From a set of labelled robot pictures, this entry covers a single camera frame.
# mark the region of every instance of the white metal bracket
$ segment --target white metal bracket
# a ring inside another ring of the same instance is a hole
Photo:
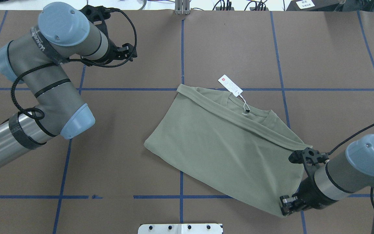
[[[138,234],[223,234],[222,224],[141,225]]]

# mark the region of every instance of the black tape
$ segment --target black tape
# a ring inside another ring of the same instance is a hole
[[[61,84],[64,84],[64,83],[68,83],[70,82],[70,79],[69,78],[66,78],[66,79],[62,79],[62,80],[59,80],[57,82],[54,82],[53,84],[51,85],[48,85],[46,87],[44,87],[43,89],[40,89],[38,92],[36,92],[34,94],[35,98],[38,98],[38,96],[42,95],[43,93],[49,91],[50,89],[54,88],[54,87],[57,87]]]
[[[44,37],[40,32],[38,26],[32,27],[30,29],[31,37],[33,38],[35,44],[38,48],[57,65],[63,65],[67,63],[67,58],[61,56],[56,49],[50,44],[50,42]]]
[[[27,136],[27,134],[25,134],[25,132],[22,130],[21,125],[19,124],[18,116],[19,113],[11,116],[8,121],[9,130],[11,131],[12,136],[18,141],[18,143],[29,150],[35,150],[36,148],[46,144],[46,142],[36,142],[30,136]]]

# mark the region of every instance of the white label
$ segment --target white label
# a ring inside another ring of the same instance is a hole
[[[311,1],[311,0],[303,0],[303,1],[298,1],[296,3],[297,3],[297,5],[300,9],[306,9],[306,8],[316,6],[316,5],[314,5],[313,1]]]
[[[243,92],[243,90],[241,88],[239,88],[239,86],[237,86],[235,83],[233,83],[233,81],[230,80],[229,77],[227,77],[227,75],[223,75],[222,77],[220,77],[220,79],[218,79],[218,81],[227,90],[232,92],[233,95],[235,95],[235,97],[239,96],[239,94],[241,94]]]

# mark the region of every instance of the price tag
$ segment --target price tag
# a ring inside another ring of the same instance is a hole
[[[297,3],[297,5],[300,9],[306,9],[306,8],[316,6],[316,5],[314,5],[312,0],[302,0],[302,1],[298,1],[296,3]]]
[[[241,88],[239,88],[239,86],[237,86],[235,83],[233,83],[233,81],[230,80],[229,77],[227,77],[227,75],[223,75],[222,77],[220,77],[220,79],[218,79],[218,81],[227,90],[232,92],[233,95],[235,95],[235,97],[239,96],[239,94],[241,94],[243,92],[243,90]]]

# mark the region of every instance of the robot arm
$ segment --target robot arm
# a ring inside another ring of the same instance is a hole
[[[289,161],[303,163],[308,178],[292,197],[280,198],[284,216],[311,208],[324,209],[366,186],[374,188],[374,135],[352,142],[333,160],[328,159],[327,153],[306,148],[294,151]]]
[[[0,167],[59,134],[71,139],[95,124],[88,105],[60,66],[69,56],[78,54],[87,65],[137,57],[130,44],[117,47],[108,38],[104,19],[110,17],[110,9],[86,6],[82,11],[65,3],[51,3],[30,33],[0,49],[0,72],[15,85],[26,83],[39,102],[35,108],[20,109],[0,125]],[[92,24],[98,20],[102,21],[101,29]],[[41,66],[22,81],[17,79]]]

